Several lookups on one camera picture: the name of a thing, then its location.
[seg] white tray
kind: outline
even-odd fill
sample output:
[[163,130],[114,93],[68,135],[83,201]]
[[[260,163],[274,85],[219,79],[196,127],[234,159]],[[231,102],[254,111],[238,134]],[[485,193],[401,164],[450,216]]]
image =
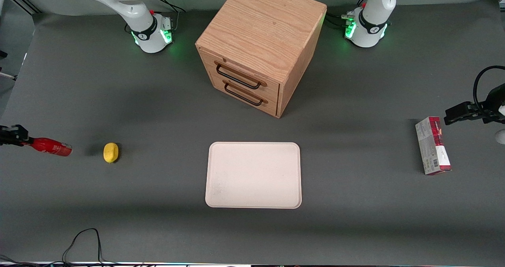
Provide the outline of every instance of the white tray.
[[298,208],[300,148],[295,143],[213,143],[205,202],[214,208]]

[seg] drawer handle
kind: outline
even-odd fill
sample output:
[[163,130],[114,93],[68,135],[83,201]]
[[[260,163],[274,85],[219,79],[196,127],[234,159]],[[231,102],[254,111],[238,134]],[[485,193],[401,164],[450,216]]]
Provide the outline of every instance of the drawer handle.
[[230,80],[234,80],[235,82],[238,82],[240,85],[243,85],[243,86],[248,87],[248,88],[253,89],[253,90],[258,89],[260,87],[260,85],[261,85],[261,82],[258,82],[258,84],[255,85],[255,86],[249,85],[247,82],[242,82],[241,80],[239,80],[237,78],[233,78],[231,75],[228,75],[227,73],[223,73],[222,71],[219,70],[220,68],[221,68],[221,65],[218,64],[218,66],[216,67],[216,71],[218,72],[218,74],[223,75],[226,78],[229,78]]
[[252,100],[250,100],[250,99],[248,99],[248,98],[245,98],[245,97],[241,96],[241,95],[240,95],[240,94],[238,94],[238,93],[234,93],[233,91],[230,91],[230,90],[228,89],[228,86],[229,86],[229,85],[230,85],[229,83],[226,83],[226,84],[224,85],[224,90],[225,90],[227,93],[232,94],[233,96],[236,96],[236,97],[240,98],[241,100],[243,100],[243,101],[245,101],[245,102],[248,102],[248,103],[250,103],[250,104],[252,104],[252,105],[254,105],[254,106],[260,106],[260,105],[263,103],[263,99],[260,99],[260,101],[259,101],[259,102],[254,102],[254,101],[252,101]]

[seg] wooden drawer cabinet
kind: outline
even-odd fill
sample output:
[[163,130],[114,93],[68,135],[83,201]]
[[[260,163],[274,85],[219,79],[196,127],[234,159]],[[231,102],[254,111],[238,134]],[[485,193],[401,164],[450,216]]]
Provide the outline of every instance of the wooden drawer cabinet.
[[212,85],[280,118],[325,14],[313,0],[227,0],[195,43]]

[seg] gray tabletop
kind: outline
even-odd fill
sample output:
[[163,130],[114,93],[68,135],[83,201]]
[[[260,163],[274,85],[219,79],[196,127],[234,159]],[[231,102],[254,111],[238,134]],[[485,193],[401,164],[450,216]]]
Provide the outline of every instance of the gray tabletop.
[[[371,49],[323,27],[281,119],[211,86],[194,42],[214,14],[182,14],[175,43],[154,55],[117,15],[36,17],[1,123],[75,150],[0,148],[2,254],[57,260],[96,227],[115,261],[505,265],[502,127],[444,127],[453,171],[434,177],[422,172],[413,127],[470,100],[478,72],[505,62],[496,0],[399,6]],[[501,83],[490,71],[481,96]],[[301,207],[206,206],[216,141],[298,143]],[[101,155],[108,142],[122,147],[115,164]],[[69,259],[95,258],[84,234]]]

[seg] cardboard box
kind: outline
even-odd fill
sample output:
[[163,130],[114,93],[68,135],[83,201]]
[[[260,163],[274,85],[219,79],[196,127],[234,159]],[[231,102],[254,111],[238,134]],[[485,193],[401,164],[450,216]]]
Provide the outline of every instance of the cardboard box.
[[451,163],[443,146],[440,117],[428,117],[415,125],[423,158],[424,174],[437,175],[451,170]]

